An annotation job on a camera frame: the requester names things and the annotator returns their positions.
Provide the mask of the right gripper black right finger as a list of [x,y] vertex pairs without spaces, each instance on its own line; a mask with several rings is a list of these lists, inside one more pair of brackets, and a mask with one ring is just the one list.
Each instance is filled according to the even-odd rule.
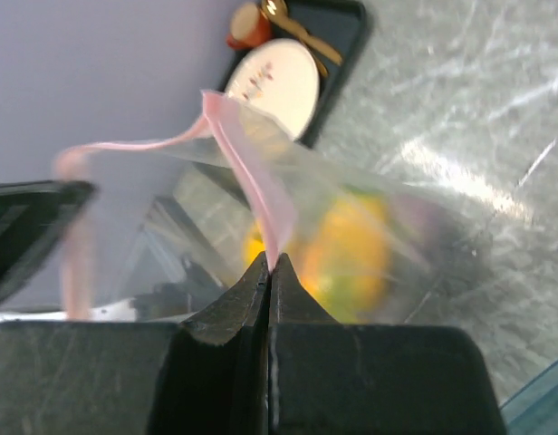
[[273,434],[503,434],[485,360],[463,330],[334,321],[288,256],[271,277]]

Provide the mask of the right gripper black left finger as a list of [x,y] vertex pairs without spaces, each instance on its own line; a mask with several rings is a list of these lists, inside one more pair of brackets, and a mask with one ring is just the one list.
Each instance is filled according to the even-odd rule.
[[0,434],[265,434],[269,274],[258,256],[175,322],[0,323]]

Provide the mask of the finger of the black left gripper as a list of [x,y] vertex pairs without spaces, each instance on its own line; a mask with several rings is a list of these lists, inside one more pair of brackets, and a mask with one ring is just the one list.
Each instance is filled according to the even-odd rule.
[[0,304],[26,286],[95,192],[83,180],[0,184]]

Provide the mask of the orange green mango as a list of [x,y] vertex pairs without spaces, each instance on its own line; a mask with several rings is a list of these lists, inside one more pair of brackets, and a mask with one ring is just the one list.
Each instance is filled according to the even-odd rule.
[[353,191],[324,215],[298,269],[303,288],[341,323],[361,323],[386,294],[391,248],[383,199]]

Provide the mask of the clear zip top bag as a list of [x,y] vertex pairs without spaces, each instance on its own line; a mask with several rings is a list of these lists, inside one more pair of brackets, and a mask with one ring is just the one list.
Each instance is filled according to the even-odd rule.
[[489,273],[487,241],[472,236],[470,221],[436,191],[330,163],[290,139],[273,118],[219,92],[204,92],[197,120],[176,137],[74,146],[62,151],[53,167],[57,176],[77,170],[125,176],[139,169],[172,173],[193,163],[229,169],[246,197],[250,222],[242,235],[241,275],[248,268],[244,238],[254,222],[265,243],[266,256],[259,256],[267,270],[274,271],[280,255],[287,255],[299,280],[304,250],[338,198],[353,191],[382,198],[392,254],[387,290],[355,324],[405,322],[429,296],[464,295]]

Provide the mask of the yellow orange mango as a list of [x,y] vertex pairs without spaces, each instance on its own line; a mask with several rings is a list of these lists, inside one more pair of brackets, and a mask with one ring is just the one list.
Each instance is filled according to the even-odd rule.
[[242,256],[245,267],[249,267],[261,253],[266,256],[265,243],[258,223],[254,222],[247,230],[244,238]]

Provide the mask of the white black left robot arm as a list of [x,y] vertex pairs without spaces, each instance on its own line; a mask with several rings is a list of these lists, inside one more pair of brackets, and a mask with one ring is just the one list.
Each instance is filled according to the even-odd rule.
[[187,317],[238,280],[249,222],[207,164],[0,185],[0,322]]

